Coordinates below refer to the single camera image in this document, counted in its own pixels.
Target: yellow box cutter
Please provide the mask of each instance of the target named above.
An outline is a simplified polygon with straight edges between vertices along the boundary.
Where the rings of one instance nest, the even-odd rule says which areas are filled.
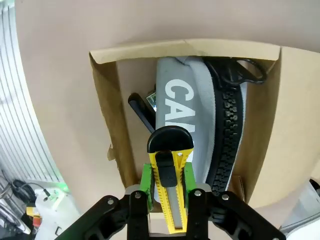
[[[179,126],[164,126],[149,138],[147,152],[170,234],[187,231],[183,169],[194,144],[190,133]]]

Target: cardboard box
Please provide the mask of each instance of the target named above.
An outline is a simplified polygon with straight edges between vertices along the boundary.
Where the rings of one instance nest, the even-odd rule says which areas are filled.
[[[320,108],[310,96],[320,87],[320,55],[259,42],[184,39],[90,52],[112,141],[108,157],[116,159],[125,187],[139,181],[143,163],[149,162],[150,135],[127,100],[133,92],[146,96],[153,88],[157,58],[165,56],[251,58],[268,69],[265,84],[248,85],[243,139],[233,171],[243,182],[247,203],[262,207],[279,201],[311,174],[320,150]]]

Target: screw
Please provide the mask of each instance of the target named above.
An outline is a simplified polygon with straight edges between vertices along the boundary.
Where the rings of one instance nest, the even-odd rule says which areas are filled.
[[[109,205],[114,204],[114,200],[113,200],[113,199],[109,199],[109,200],[108,200],[108,204],[109,204]]]
[[[228,196],[227,194],[223,194],[223,195],[222,195],[222,199],[225,200],[225,201],[227,201],[227,200],[229,200],[229,196]]]
[[[199,197],[199,196],[201,196],[201,192],[200,192],[199,190],[196,190],[196,191],[194,192],[194,195],[196,195],[197,197]]]
[[[141,198],[141,194],[137,192],[137,193],[134,195],[134,197],[135,197],[136,199],[139,199],[139,198]]]

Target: zipper teeth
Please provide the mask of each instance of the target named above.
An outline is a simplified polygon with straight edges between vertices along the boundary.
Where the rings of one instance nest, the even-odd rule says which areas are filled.
[[[237,101],[233,91],[222,92],[223,100],[223,138],[218,168],[211,186],[214,195],[226,190],[231,171],[236,160],[240,141]]]

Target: cardboard flap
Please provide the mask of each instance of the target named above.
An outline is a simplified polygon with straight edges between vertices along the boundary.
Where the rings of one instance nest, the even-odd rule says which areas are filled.
[[[280,46],[243,40],[182,39],[125,44],[90,52],[97,64],[166,56],[216,56],[277,60]]]

